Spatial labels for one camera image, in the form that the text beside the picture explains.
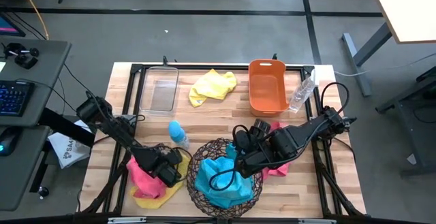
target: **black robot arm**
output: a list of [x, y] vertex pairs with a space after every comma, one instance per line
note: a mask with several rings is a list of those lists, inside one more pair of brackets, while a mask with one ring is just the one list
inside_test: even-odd
[[132, 136], [131, 121], [122, 116], [113, 117], [112, 106], [103, 98], [87, 92], [88, 99], [77, 108], [77, 117], [83, 122], [109, 135], [130, 152], [139, 167], [150, 176], [158, 177], [168, 187], [173, 187], [181, 178], [175, 165], [182, 161], [178, 150], [169, 150], [163, 144], [153, 147], [141, 145]]
[[332, 139], [349, 129], [354, 118], [342, 118], [334, 108], [326, 106], [322, 114], [300, 125], [289, 125], [269, 132], [269, 124], [257, 119], [249, 130], [238, 131], [234, 145], [238, 151], [236, 171], [246, 178], [263, 168], [277, 169], [297, 159], [312, 138]]

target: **black wire basket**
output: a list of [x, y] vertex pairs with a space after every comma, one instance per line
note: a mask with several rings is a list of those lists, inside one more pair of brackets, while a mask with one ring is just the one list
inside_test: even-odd
[[262, 192], [263, 180], [261, 172], [252, 176], [254, 182], [254, 198], [243, 204], [238, 204], [230, 208], [220, 208], [212, 205], [209, 200], [205, 198], [203, 193], [195, 188], [195, 182], [198, 170], [200, 169], [201, 160], [225, 157], [227, 155], [225, 148], [230, 143], [232, 143], [231, 140], [224, 138], [219, 138], [208, 142], [197, 150], [197, 152], [192, 156], [192, 160], [189, 162], [188, 166], [187, 188], [192, 201], [204, 214], [207, 214], [210, 217], [217, 217], [219, 219], [231, 219], [242, 216], [255, 205], [255, 203], [259, 200], [260, 193]]

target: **screen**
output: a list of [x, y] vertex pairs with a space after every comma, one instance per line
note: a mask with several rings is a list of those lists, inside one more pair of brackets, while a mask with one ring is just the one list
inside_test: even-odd
[[3, 14], [0, 14], [0, 35], [21, 36], [25, 34]]

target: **orange plastic bin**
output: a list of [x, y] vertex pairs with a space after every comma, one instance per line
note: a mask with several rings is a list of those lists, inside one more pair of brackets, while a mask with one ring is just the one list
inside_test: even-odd
[[285, 63], [278, 60], [254, 60], [250, 63], [249, 96], [254, 116], [278, 116], [289, 108], [285, 71]]

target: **wooden table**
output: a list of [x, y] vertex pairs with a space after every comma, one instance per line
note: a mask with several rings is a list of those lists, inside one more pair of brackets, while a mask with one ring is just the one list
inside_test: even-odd
[[[386, 41], [394, 36], [398, 44], [419, 44], [436, 42], [436, 13], [433, 4], [436, 0], [377, 0], [386, 22], [368, 42], [356, 49], [349, 33], [344, 33], [347, 55], [354, 73], [360, 73], [365, 63]], [[363, 96], [371, 95], [371, 87], [366, 76], [356, 76]]]
[[[115, 63], [112, 69], [106, 100], [112, 104], [114, 114], [121, 113], [130, 67], [131, 63]], [[329, 82], [334, 81], [333, 68], [331, 65], [319, 65], [316, 68], [319, 70], [317, 77], [321, 80], [320, 89], [322, 90]], [[178, 99], [174, 117], [147, 116], [146, 120], [137, 126], [136, 139], [148, 146], [155, 145], [158, 142], [171, 145], [167, 126], [171, 120], [178, 120], [191, 141], [189, 151], [194, 154], [201, 145], [209, 140], [221, 137], [231, 139], [231, 130], [237, 124], [251, 126], [255, 117], [249, 111], [247, 71], [234, 71], [238, 84], [234, 91], [229, 93], [223, 101], [207, 99], [200, 107], [192, 107], [188, 100], [189, 90], [196, 80], [206, 72], [206, 70], [180, 70], [178, 94], [176, 95]], [[287, 95], [290, 95], [300, 82], [300, 75], [297, 71], [287, 71], [285, 74]], [[338, 109], [341, 106], [338, 90], [335, 86], [327, 90], [324, 103]], [[314, 102], [312, 104], [313, 111], [316, 111]], [[279, 120], [291, 125], [300, 125], [305, 123], [307, 118], [303, 106], [297, 114], [284, 112], [279, 118], [266, 118], [266, 120], [270, 122]], [[98, 133], [96, 140], [102, 136], [101, 133]], [[346, 133], [339, 135], [338, 138], [349, 143]], [[83, 208], [93, 201], [108, 179], [114, 145], [114, 140], [106, 139], [94, 145], [92, 149], [80, 196]], [[355, 207], [359, 211], [365, 212], [352, 152], [337, 142], [333, 142], [330, 149], [339, 186]], [[131, 186], [129, 180], [126, 193], [128, 193]], [[118, 186], [114, 188], [115, 193], [118, 192], [117, 189]], [[330, 202], [329, 206], [332, 209], [330, 188], [326, 187], [326, 189]], [[112, 197], [112, 205], [115, 203], [115, 197], [116, 194]], [[130, 196], [126, 195], [122, 214], [205, 217], [205, 214], [198, 210], [191, 201], [186, 186], [183, 186], [157, 210], [141, 209]], [[259, 201], [243, 217], [322, 217], [310, 145], [300, 158], [292, 162], [286, 177], [270, 176], [264, 181]]]

